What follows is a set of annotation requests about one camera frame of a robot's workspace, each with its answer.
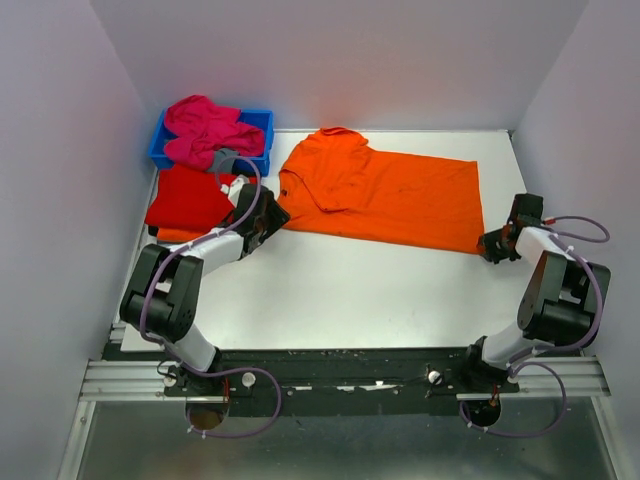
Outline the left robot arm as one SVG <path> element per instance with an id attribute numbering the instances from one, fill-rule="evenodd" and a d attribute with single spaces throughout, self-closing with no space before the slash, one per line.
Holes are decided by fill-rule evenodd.
<path id="1" fill-rule="evenodd" d="M 119 317 L 142 339 L 160 346 L 176 361 L 164 374 L 165 385 L 191 386 L 201 395 L 226 386 L 231 375 L 252 381 L 274 376 L 256 367 L 224 370 L 219 347 L 195 325 L 202 279 L 227 264 L 247 257 L 290 219 L 259 184 L 238 191 L 234 209 L 221 226 L 174 248 L 150 244 L 142 248 L 119 306 Z"/>

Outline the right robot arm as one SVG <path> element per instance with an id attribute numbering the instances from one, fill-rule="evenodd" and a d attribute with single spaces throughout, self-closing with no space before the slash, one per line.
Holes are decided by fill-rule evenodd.
<path id="1" fill-rule="evenodd" d="M 479 237 L 477 248 L 487 262 L 523 259 L 533 273 L 520 301 L 516 321 L 499 333 L 483 336 L 469 345 L 460 379 L 469 390 L 480 392 L 501 384 L 527 358 L 546 352 L 572 352 L 589 345 L 600 328 L 611 270 L 586 260 L 564 237 L 605 243 L 608 230 L 586 217 L 568 215 L 596 226 L 600 238 L 558 232 L 556 217 L 543 217 L 543 198 L 517 194 L 506 224 Z"/>

